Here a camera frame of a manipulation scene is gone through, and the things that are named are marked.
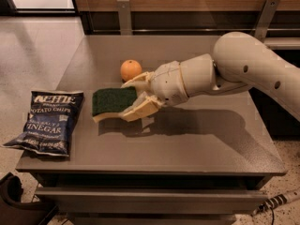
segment table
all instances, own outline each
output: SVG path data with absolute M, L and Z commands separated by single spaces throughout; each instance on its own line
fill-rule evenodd
M 217 39 L 84 37 L 57 87 L 85 96 L 70 156 L 24 152 L 17 170 L 33 174 L 43 186 L 36 194 L 75 224 L 231 224 L 232 214 L 250 213 L 266 199 L 259 189 L 286 170 L 248 92 L 193 97 L 131 123 L 92 119 L 93 93 L 121 86 L 125 60 L 151 71 L 211 53 Z

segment blue snack bag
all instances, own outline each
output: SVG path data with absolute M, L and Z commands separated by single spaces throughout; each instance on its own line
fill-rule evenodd
M 2 146 L 68 157 L 71 134 L 82 104 L 81 91 L 32 91 L 31 109 L 23 133 Z

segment white robotic arm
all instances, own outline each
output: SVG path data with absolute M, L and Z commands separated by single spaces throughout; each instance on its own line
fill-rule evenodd
M 299 68 L 256 38 L 239 32 L 221 37 L 213 58 L 204 54 L 174 61 L 126 82 L 123 87 L 135 86 L 139 98 L 120 117 L 133 121 L 194 96 L 233 94 L 256 87 L 300 121 Z

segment green sponge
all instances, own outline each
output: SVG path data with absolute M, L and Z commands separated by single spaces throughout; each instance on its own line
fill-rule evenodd
M 98 122 L 130 107 L 137 99 L 135 87 L 99 89 L 93 94 L 93 118 Z

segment floor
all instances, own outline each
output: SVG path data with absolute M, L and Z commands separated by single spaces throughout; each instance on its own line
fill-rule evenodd
M 8 142 L 23 131 L 29 110 L 30 91 L 55 89 L 83 38 L 79 18 L 0 17 L 0 143 Z M 274 140 L 288 173 L 273 178 L 263 188 L 269 197 L 300 187 L 300 139 Z M 24 203 L 33 200 L 37 181 L 28 173 L 15 171 L 20 150 L 0 150 L 0 176 L 8 172 L 22 180 Z M 300 225 L 300 201 L 275 209 L 279 225 Z M 255 217 L 237 215 L 234 225 L 271 224 L 271 212 Z M 64 215 L 49 224 L 72 224 Z

